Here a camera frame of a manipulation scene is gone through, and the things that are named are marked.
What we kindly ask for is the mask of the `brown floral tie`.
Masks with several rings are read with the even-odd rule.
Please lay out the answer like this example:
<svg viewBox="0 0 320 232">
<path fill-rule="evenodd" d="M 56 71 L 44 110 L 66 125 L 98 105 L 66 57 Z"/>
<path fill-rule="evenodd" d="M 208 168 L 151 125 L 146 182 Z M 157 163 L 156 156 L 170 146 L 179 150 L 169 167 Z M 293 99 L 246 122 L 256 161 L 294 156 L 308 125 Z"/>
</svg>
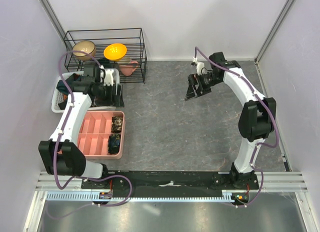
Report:
<svg viewBox="0 0 320 232">
<path fill-rule="evenodd" d="M 111 119 L 111 133 L 119 134 L 123 128 L 123 117 L 113 116 Z"/>
</svg>

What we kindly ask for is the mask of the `pink divided tray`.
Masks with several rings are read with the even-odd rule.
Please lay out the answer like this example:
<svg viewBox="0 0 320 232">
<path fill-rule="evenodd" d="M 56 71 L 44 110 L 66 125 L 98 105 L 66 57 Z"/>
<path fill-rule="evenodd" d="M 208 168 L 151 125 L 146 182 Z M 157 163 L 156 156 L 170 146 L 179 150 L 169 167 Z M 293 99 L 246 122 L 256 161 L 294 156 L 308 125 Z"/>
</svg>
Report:
<svg viewBox="0 0 320 232">
<path fill-rule="evenodd" d="M 120 148 L 117 154 L 108 153 L 108 140 L 111 134 L 112 117 L 123 117 Z M 79 130 L 77 145 L 87 159 L 119 160 L 123 155 L 125 138 L 125 114 L 122 111 L 88 111 Z"/>
</svg>

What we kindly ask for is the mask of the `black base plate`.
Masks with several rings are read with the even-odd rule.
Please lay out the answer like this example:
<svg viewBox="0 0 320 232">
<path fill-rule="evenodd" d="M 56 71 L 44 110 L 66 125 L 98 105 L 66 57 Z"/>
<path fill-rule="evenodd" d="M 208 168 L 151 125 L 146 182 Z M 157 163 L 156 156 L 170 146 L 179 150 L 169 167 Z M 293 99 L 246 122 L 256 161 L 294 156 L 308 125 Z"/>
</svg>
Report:
<svg viewBox="0 0 320 232">
<path fill-rule="evenodd" d="M 132 184 L 131 195 L 136 196 L 218 196 L 223 190 L 260 188 L 254 172 L 238 176 L 234 172 L 217 171 L 110 170 L 105 176 L 114 175 L 128 178 Z"/>
</svg>

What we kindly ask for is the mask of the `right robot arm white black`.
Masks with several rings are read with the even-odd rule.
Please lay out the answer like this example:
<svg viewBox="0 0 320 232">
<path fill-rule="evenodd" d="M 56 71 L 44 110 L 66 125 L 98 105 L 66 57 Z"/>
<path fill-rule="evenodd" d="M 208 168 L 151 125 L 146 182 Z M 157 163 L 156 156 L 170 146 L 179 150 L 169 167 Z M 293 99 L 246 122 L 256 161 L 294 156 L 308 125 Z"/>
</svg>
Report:
<svg viewBox="0 0 320 232">
<path fill-rule="evenodd" d="M 225 83 L 242 105 L 238 121 L 242 139 L 237 158 L 226 174 L 214 173 L 213 184 L 216 188 L 258 189 L 255 162 L 259 150 L 261 146 L 270 147 L 265 142 L 270 133 L 279 132 L 275 121 L 276 100 L 259 92 L 245 76 L 240 64 L 226 60 L 222 52 L 215 52 L 206 60 L 210 69 L 193 57 L 191 64 L 196 67 L 196 73 L 188 76 L 185 100 L 207 95 L 213 86 Z"/>
</svg>

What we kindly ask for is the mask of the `beige bowl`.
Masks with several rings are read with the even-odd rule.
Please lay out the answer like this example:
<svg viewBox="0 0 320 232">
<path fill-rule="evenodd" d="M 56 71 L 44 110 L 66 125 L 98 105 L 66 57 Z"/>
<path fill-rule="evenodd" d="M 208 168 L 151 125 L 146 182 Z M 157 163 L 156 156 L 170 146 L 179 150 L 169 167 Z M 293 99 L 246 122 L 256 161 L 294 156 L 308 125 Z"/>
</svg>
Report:
<svg viewBox="0 0 320 232">
<path fill-rule="evenodd" d="M 90 40 L 83 40 L 76 43 L 73 48 L 73 55 L 80 61 L 89 61 L 91 56 L 96 55 L 96 45 Z"/>
</svg>

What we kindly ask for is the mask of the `pink mug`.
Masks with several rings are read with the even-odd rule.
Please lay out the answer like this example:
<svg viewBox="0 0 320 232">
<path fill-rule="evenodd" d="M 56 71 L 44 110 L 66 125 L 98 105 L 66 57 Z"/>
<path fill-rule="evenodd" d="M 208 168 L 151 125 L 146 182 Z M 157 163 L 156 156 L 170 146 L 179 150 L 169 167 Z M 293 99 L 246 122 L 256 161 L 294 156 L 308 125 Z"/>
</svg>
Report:
<svg viewBox="0 0 320 232">
<path fill-rule="evenodd" d="M 118 66 L 120 68 L 121 73 L 124 76 L 131 76 L 133 72 L 137 70 L 139 67 L 139 62 L 135 60 L 127 61 L 125 63 L 120 63 Z"/>
</svg>

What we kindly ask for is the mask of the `dark green bowl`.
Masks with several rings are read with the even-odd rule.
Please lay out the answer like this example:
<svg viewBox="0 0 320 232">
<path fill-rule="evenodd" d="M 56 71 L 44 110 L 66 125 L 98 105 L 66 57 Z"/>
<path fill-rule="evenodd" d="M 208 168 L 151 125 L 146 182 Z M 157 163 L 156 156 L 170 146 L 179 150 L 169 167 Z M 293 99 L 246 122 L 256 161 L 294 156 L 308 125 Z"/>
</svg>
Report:
<svg viewBox="0 0 320 232">
<path fill-rule="evenodd" d="M 110 61 L 107 59 L 107 58 L 100 58 L 98 60 L 98 62 L 100 63 L 100 65 L 102 65 L 105 69 L 111 69 L 112 66 L 111 66 L 111 63 Z"/>
</svg>

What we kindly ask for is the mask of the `teal tie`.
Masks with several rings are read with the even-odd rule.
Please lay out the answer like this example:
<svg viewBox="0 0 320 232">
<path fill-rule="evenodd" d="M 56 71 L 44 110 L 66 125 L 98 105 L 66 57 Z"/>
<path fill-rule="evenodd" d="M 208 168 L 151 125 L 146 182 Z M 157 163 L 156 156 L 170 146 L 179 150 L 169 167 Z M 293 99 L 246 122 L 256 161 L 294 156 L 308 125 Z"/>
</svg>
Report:
<svg viewBox="0 0 320 232">
<path fill-rule="evenodd" d="M 72 88 L 72 83 L 75 81 L 81 81 L 82 76 L 76 73 L 73 73 L 72 75 L 70 75 L 68 78 L 65 79 L 66 83 L 68 84 L 68 86 L 70 88 Z M 68 95 L 69 94 L 69 90 L 67 89 L 66 85 L 63 83 L 63 81 L 60 79 L 57 83 L 56 89 L 63 93 L 64 95 Z"/>
</svg>

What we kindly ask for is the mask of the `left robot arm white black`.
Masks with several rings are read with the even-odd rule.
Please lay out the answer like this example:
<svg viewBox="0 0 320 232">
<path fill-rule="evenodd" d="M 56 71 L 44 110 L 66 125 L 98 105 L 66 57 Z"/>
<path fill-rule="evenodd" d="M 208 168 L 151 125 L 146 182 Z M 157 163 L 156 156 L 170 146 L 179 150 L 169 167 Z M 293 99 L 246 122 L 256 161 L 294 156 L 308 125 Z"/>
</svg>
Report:
<svg viewBox="0 0 320 232">
<path fill-rule="evenodd" d="M 71 83 L 64 77 L 61 80 L 69 94 L 57 128 L 49 140 L 38 145 L 44 168 L 54 176 L 60 190 L 66 186 L 60 184 L 59 176 L 89 179 L 104 189 L 110 183 L 106 165 L 88 161 L 76 143 L 85 115 L 95 100 L 104 106 L 124 106 L 119 71 L 100 64 L 88 65 L 80 80 Z"/>
</svg>

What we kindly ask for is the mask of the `aluminium rail frame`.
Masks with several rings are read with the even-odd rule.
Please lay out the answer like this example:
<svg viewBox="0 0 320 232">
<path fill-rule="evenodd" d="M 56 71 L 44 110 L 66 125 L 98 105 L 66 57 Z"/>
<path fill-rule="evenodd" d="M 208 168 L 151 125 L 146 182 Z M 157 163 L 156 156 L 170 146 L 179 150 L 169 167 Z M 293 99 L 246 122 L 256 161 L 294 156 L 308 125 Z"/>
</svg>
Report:
<svg viewBox="0 0 320 232">
<path fill-rule="evenodd" d="M 132 194 L 123 175 L 104 182 L 74 179 L 59 190 L 41 172 L 23 230 L 25 232 L 316 232 L 317 223 L 300 172 L 256 171 L 259 189 L 223 190 L 234 202 L 48 201 L 49 191 Z"/>
</svg>

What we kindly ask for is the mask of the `white perforated basket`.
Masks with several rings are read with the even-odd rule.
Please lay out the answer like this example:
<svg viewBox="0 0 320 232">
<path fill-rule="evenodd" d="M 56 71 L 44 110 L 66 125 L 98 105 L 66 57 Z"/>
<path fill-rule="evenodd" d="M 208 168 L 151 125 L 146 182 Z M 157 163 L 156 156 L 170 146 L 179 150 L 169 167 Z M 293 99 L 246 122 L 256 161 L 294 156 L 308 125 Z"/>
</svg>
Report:
<svg viewBox="0 0 320 232">
<path fill-rule="evenodd" d="M 120 85 L 120 74 L 119 74 L 119 71 L 115 68 L 112 68 L 112 69 L 108 69 L 108 70 L 111 70 L 112 71 L 112 76 L 114 78 L 114 80 L 116 82 L 119 82 L 117 85 L 119 86 Z M 66 72 L 66 73 L 63 73 L 62 74 L 62 77 L 67 80 L 69 77 L 71 77 L 73 74 L 77 74 L 77 75 L 80 75 L 82 76 L 84 74 L 84 71 L 76 71 L 75 73 L 74 72 Z M 56 82 L 57 82 L 57 85 L 58 85 L 58 82 L 62 80 L 61 79 L 61 76 L 59 75 Z M 53 95 L 52 95 L 52 100 L 51 100 L 51 110 L 52 112 L 54 113 L 63 113 L 64 112 L 64 109 L 60 109 L 59 107 L 59 104 L 64 102 L 64 94 L 62 92 L 60 92 L 56 87 L 53 91 Z M 93 106 L 93 107 L 90 107 L 88 109 L 88 111 L 115 111 L 116 110 L 116 107 L 114 106 Z"/>
</svg>

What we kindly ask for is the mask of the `orange bowl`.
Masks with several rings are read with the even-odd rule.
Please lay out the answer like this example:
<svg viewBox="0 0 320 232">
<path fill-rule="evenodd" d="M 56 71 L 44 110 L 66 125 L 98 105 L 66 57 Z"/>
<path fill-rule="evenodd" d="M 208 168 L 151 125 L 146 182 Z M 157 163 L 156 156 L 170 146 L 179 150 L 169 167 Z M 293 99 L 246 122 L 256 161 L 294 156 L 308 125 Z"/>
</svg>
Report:
<svg viewBox="0 0 320 232">
<path fill-rule="evenodd" d="M 113 43 L 108 45 L 103 55 L 110 61 L 120 61 L 127 53 L 127 47 L 122 43 Z"/>
</svg>

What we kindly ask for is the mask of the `rolled dark floral tie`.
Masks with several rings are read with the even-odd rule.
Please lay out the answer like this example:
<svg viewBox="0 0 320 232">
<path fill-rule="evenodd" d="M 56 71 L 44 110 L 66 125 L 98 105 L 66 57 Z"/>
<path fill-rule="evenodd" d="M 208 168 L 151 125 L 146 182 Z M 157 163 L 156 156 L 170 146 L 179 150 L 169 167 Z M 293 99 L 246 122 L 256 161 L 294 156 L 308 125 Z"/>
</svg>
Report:
<svg viewBox="0 0 320 232">
<path fill-rule="evenodd" d="M 111 155 L 118 154 L 120 151 L 121 134 L 111 134 L 108 138 L 108 153 Z"/>
</svg>

